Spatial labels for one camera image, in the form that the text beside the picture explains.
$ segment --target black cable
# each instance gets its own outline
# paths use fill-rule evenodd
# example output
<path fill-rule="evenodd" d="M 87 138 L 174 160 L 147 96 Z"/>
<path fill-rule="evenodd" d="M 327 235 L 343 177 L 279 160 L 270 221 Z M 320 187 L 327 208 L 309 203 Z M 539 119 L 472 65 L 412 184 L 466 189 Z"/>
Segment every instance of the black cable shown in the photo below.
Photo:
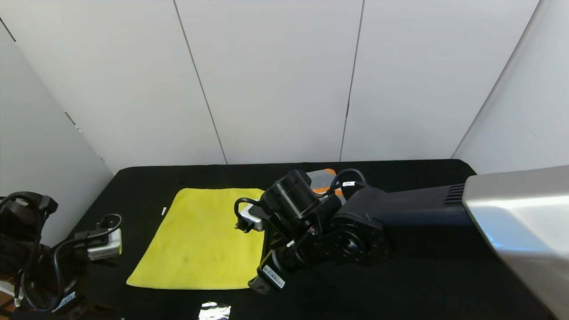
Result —
<path fill-rule="evenodd" d="M 53 309 L 57 308 L 60 304 L 61 304 L 61 300 L 63 299 L 63 291 L 65 289 L 65 279 L 63 279 L 63 275 L 61 273 L 61 270 L 59 268 L 59 255 L 61 253 L 62 248 L 66 247 L 67 245 L 73 244 L 73 246 L 80 244 L 80 243 L 86 243 L 95 239 L 99 239 L 102 237 L 105 237 L 113 232 L 115 232 L 117 229 L 120 228 L 121 224 L 122 224 L 122 217 L 120 215 L 117 214 L 108 214 L 103 216 L 103 218 L 101 218 L 101 221 L 105 220 L 105 218 L 109 217 L 109 216 L 115 216 L 119 218 L 119 221 L 117 222 L 117 224 L 111 228 L 110 230 L 107 230 L 103 233 L 99 233 L 98 235 L 93 235 L 93 236 L 88 236 L 84 239 L 70 239 L 70 240 L 66 240 L 60 244 L 57 245 L 57 248 L 55 249 L 55 252 L 53 253 L 53 271 L 55 272 L 55 277 L 56 277 L 56 281 L 57 281 L 57 296 L 56 299 L 53 303 L 51 303 L 49 305 L 49 307 L 39 307 L 38 304 L 33 300 L 33 298 L 31 298 L 31 296 L 29 296 L 28 294 L 26 294 L 27 291 L 27 286 L 26 286 L 26 278 L 27 278 L 27 273 L 24 272 L 22 274 L 22 278 L 20 279 L 20 286 L 22 288 L 22 292 L 24 294 L 25 297 L 27 297 L 28 302 L 30 303 L 31 307 L 34 308 L 37 311 L 41 311 L 41 312 L 48 312 L 48 311 L 52 311 Z"/>
<path fill-rule="evenodd" d="M 353 183 L 354 184 L 350 187 L 353 187 L 353 186 L 369 187 L 369 185 L 365 182 L 353 181 Z M 326 190 L 326 192 L 323 194 L 317 194 L 317 193 L 314 193 L 314 194 L 318 198 L 323 198 L 325 196 L 329 196 L 329 195 L 333 194 L 337 189 L 342 188 L 342 187 L 348 187 L 348 186 L 343 186 L 343 184 L 337 184 L 337 185 L 331 187 L 330 189 Z"/>
<path fill-rule="evenodd" d="M 4 303 L 2 306 L 0 306 L 0 309 L 4 309 L 5 307 L 11 305 L 12 303 L 14 303 L 14 298 L 6 301 L 6 303 Z"/>
<path fill-rule="evenodd" d="M 243 217 L 239 214 L 239 204 L 240 203 L 250 203 L 254 206 L 258 206 L 259 203 L 253 199 L 250 198 L 239 198 L 235 201 L 235 204 L 233 205 L 233 211 L 235 212 L 235 215 L 237 216 L 237 221 L 241 221 L 241 219 L 243 219 Z"/>
<path fill-rule="evenodd" d="M 338 174 L 337 174 L 337 175 L 334 177 L 334 179 L 332 180 L 332 183 L 330 183 L 330 188 L 332 188 L 332 187 L 338 182 L 338 179 L 340 179 L 340 177 L 341 177 L 343 174 L 347 173 L 347 172 L 353 172 L 353 173 L 357 174 L 357 175 L 360 177 L 360 180 L 361 180 L 363 183 L 367 183 L 367 182 L 368 182 L 368 181 L 365 179 L 364 174 L 361 173 L 360 170 L 354 169 L 354 168 L 348 168 L 348 169 L 344 169 L 344 170 L 338 172 Z"/>

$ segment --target barcode sticker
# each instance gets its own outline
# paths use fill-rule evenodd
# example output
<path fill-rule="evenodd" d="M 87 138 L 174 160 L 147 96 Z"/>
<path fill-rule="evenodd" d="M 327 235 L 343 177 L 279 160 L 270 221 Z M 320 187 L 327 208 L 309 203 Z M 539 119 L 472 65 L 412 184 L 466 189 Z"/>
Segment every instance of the barcode sticker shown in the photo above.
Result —
<path fill-rule="evenodd" d="M 69 293 L 67 295 L 67 297 L 63 298 L 63 300 L 61 300 L 61 303 L 59 304 L 59 306 L 57 306 L 57 308 L 55 308 L 53 311 L 51 312 L 55 312 L 57 309 L 63 307 L 64 305 L 66 305 L 67 303 L 69 303 L 69 301 L 73 300 L 75 298 L 75 291 L 72 293 Z"/>
<path fill-rule="evenodd" d="M 279 275 L 274 272 L 269 265 L 265 265 L 263 267 L 263 272 L 272 279 L 272 281 L 279 286 L 279 288 L 283 288 L 285 286 L 285 281 L 279 277 Z"/>

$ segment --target black tablecloth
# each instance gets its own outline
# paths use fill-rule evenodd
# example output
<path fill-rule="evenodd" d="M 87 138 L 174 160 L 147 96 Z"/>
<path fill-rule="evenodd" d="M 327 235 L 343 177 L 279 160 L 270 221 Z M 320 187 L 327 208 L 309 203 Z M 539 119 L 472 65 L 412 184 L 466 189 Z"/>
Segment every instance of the black tablecloth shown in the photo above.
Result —
<path fill-rule="evenodd" d="M 475 174 L 459 160 L 132 167 L 117 173 L 75 230 L 101 216 L 124 218 L 120 266 L 90 266 L 89 297 L 121 309 L 118 319 L 198 319 L 203 302 L 232 306 L 230 319 L 547 319 L 546 309 L 498 261 L 397 257 L 374 267 L 323 264 L 297 273 L 282 293 L 156 290 L 126 279 L 137 266 L 178 190 L 266 189 L 293 169 L 355 167 L 387 192 L 463 183 Z M 46 318 L 16 312 L 12 319 Z"/>

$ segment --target white panel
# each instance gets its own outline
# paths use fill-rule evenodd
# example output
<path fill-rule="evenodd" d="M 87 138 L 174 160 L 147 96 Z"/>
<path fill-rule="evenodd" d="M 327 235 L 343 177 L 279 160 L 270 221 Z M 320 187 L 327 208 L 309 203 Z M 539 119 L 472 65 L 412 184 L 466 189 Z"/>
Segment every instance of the white panel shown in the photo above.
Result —
<path fill-rule="evenodd" d="M 569 1 L 543 1 L 455 157 L 478 173 L 569 165 Z"/>
<path fill-rule="evenodd" d="M 42 243 L 53 247 L 112 177 L 0 25 L 0 195 L 52 197 L 59 207 Z"/>
<path fill-rule="evenodd" d="M 339 159 L 361 1 L 176 3 L 229 163 Z"/>
<path fill-rule="evenodd" d="M 225 163 L 173 2 L 3 0 L 0 12 L 112 171 Z"/>
<path fill-rule="evenodd" d="M 449 158 L 538 0 L 368 0 L 342 161 Z"/>

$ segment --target yellow cloth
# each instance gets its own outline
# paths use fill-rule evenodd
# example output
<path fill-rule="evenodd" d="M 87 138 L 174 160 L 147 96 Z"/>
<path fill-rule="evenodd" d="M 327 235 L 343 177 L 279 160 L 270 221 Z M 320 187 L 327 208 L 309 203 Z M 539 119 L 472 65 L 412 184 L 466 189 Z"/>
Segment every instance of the yellow cloth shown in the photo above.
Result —
<path fill-rule="evenodd" d="M 236 230 L 233 204 L 262 194 L 259 189 L 180 190 L 126 283 L 155 289 L 247 288 L 261 262 L 264 232 Z"/>

